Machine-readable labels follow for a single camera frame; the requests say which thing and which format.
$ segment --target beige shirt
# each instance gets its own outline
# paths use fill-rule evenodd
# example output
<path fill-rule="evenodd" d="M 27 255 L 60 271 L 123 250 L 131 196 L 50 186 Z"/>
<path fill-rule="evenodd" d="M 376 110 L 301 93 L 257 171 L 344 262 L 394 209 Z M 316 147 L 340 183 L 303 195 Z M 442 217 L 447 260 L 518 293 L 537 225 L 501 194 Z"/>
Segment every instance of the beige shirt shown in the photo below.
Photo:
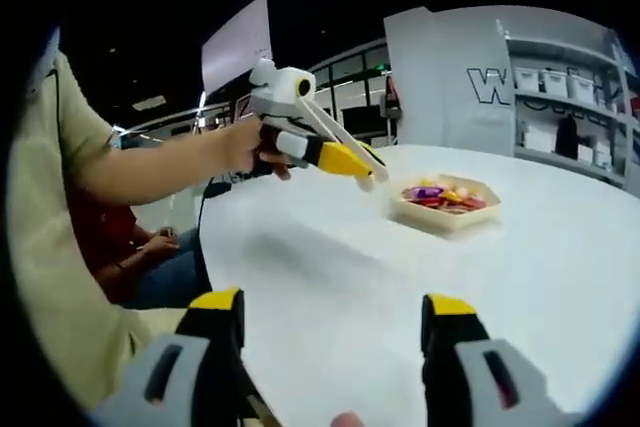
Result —
<path fill-rule="evenodd" d="M 59 89 L 51 75 L 29 97 L 13 145 L 9 240 L 36 336 L 67 388 L 91 408 L 118 387 L 126 361 L 154 335 L 172 332 L 183 311 L 111 305 L 84 265 L 67 210 L 62 156 L 65 166 L 80 168 L 108 149 L 112 130 L 87 104 L 62 54 L 55 68 Z"/>

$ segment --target hand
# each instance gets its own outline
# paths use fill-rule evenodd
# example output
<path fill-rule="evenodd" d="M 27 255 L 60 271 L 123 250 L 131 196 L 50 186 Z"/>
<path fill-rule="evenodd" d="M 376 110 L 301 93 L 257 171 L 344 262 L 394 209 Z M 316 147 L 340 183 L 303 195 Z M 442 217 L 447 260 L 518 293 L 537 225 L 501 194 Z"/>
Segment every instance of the hand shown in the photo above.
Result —
<path fill-rule="evenodd" d="M 364 424 L 356 414 L 347 412 L 333 419 L 331 427 L 364 427 Z"/>
<path fill-rule="evenodd" d="M 251 172 L 254 168 L 255 151 L 260 145 L 262 122 L 256 116 L 247 117 L 221 130 L 225 138 L 223 148 L 229 171 Z M 287 169 L 287 157 L 270 152 L 260 152 L 260 160 L 273 164 L 273 172 L 282 180 L 291 177 Z"/>
<path fill-rule="evenodd" d="M 157 235 L 144 244 L 141 251 L 145 256 L 149 256 L 154 260 L 165 260 L 173 257 L 178 249 L 179 246 L 173 239 Z"/>
<path fill-rule="evenodd" d="M 173 227 L 163 227 L 160 230 L 156 230 L 153 234 L 154 237 L 161 235 L 162 237 L 168 237 L 169 239 L 176 240 L 176 229 Z"/>

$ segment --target white shelving unit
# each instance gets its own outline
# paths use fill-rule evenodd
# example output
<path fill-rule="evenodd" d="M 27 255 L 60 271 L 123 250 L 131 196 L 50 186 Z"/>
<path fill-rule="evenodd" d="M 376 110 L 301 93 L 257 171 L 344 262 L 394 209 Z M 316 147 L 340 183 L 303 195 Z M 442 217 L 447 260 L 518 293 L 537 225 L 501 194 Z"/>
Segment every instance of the white shelving unit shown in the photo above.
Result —
<path fill-rule="evenodd" d="M 624 177 L 621 175 L 613 172 L 607 172 L 593 164 L 569 159 L 552 152 L 541 152 L 539 150 L 527 149 L 520 145 L 516 145 L 515 156 L 519 159 L 533 160 L 534 162 L 553 165 L 554 167 L 561 167 L 572 172 L 577 172 L 578 174 L 586 175 L 587 177 L 593 177 L 594 179 L 607 179 L 618 187 L 622 187 L 624 185 Z"/>
<path fill-rule="evenodd" d="M 626 136 L 624 175 L 620 175 L 616 172 L 608 172 L 607 170 L 596 165 L 563 157 L 553 152 L 542 152 L 533 149 L 527 149 L 520 145 L 515 146 L 514 155 L 518 158 L 540 162 L 547 165 L 553 165 L 556 167 L 571 170 L 573 172 L 581 173 L 589 177 L 604 180 L 626 190 L 629 180 L 630 164 L 632 162 L 631 159 L 634 141 L 633 131 L 634 129 L 636 129 L 636 131 L 640 133 L 640 124 L 638 124 L 638 121 L 631 115 L 631 99 L 628 85 L 630 75 L 624 70 L 620 56 L 618 55 L 613 42 L 610 43 L 610 50 L 613 55 L 608 56 L 600 52 L 592 51 L 565 42 L 510 35 L 508 32 L 504 32 L 499 21 L 498 31 L 504 35 L 510 63 L 512 57 L 524 57 L 562 62 L 566 63 L 568 66 L 588 67 L 594 72 L 601 73 L 604 78 L 616 79 L 620 83 L 624 100 L 624 112 L 617 113 L 605 110 L 595 103 L 588 104 L 585 102 L 579 102 L 571 98 L 549 95 L 544 92 L 517 90 L 514 86 L 516 99 L 531 99 L 548 102 L 549 104 L 561 104 L 568 110 L 577 110 L 588 114 L 598 115 L 611 123 L 612 132 L 617 132 L 619 125 L 624 126 L 624 132 Z"/>
<path fill-rule="evenodd" d="M 562 104 L 564 106 L 572 107 L 585 112 L 591 112 L 603 117 L 607 117 L 612 120 L 624 123 L 624 116 L 611 112 L 610 110 L 601 109 L 595 104 L 587 104 L 586 102 L 580 102 L 575 99 L 569 99 L 567 97 L 560 97 L 557 95 L 550 95 L 545 92 L 531 92 L 527 90 L 516 89 L 516 97 L 522 97 L 526 99 L 542 100 L 544 102 L 552 102 Z"/>

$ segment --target white storage box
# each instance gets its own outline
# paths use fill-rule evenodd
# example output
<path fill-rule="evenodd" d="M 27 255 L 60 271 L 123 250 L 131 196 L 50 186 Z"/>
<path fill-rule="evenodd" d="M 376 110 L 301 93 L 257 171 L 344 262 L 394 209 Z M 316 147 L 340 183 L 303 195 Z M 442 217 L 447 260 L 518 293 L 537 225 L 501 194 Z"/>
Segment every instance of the white storage box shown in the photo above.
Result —
<path fill-rule="evenodd" d="M 586 145 L 578 145 L 578 160 L 580 162 L 586 162 L 587 164 L 593 164 L 593 149 Z"/>
<path fill-rule="evenodd" d="M 540 152 L 553 152 L 556 149 L 556 133 L 549 129 L 529 125 L 524 134 L 524 146 Z"/>
<path fill-rule="evenodd" d="M 593 81 L 577 75 L 570 75 L 567 79 L 567 87 L 569 97 L 572 99 L 585 104 L 596 104 Z"/>
<path fill-rule="evenodd" d="M 428 178 L 437 183 L 444 183 L 464 187 L 470 192 L 478 194 L 487 203 L 484 209 L 467 212 L 466 214 L 450 214 L 441 210 L 430 209 L 422 205 L 412 204 L 402 197 L 402 191 L 406 188 L 419 185 L 420 181 Z M 469 225 L 492 219 L 498 216 L 500 198 L 489 186 L 472 179 L 453 177 L 450 175 L 425 176 L 422 178 L 406 179 L 394 182 L 390 186 L 391 215 L 407 216 L 420 223 L 438 227 L 443 230 L 458 230 Z"/>
<path fill-rule="evenodd" d="M 547 94 L 557 95 L 558 97 L 569 97 L 567 91 L 567 74 L 564 72 L 543 70 L 541 76 Z"/>
<path fill-rule="evenodd" d="M 516 67 L 513 73 L 516 78 L 516 86 L 518 90 L 526 90 L 527 92 L 540 92 L 539 71 L 537 71 L 536 69 Z"/>
<path fill-rule="evenodd" d="M 611 160 L 611 145 L 598 141 L 593 153 L 593 165 L 600 167 L 607 172 L 611 172 L 613 170 Z"/>

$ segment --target ceiling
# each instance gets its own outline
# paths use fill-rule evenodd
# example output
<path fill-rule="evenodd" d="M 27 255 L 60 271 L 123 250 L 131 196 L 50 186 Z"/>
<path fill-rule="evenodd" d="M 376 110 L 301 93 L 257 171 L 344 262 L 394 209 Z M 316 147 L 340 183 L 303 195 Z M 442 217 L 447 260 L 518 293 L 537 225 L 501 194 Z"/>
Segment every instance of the ceiling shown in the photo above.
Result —
<path fill-rule="evenodd" d="M 252 0 L 66 0 L 62 50 L 91 105 L 124 127 L 197 106 L 201 45 Z M 279 65 L 310 67 L 384 36 L 383 18 L 425 5 L 519 4 L 571 12 L 617 28 L 637 43 L 637 21 L 615 0 L 269 0 Z M 167 103 L 138 112 L 136 102 Z"/>

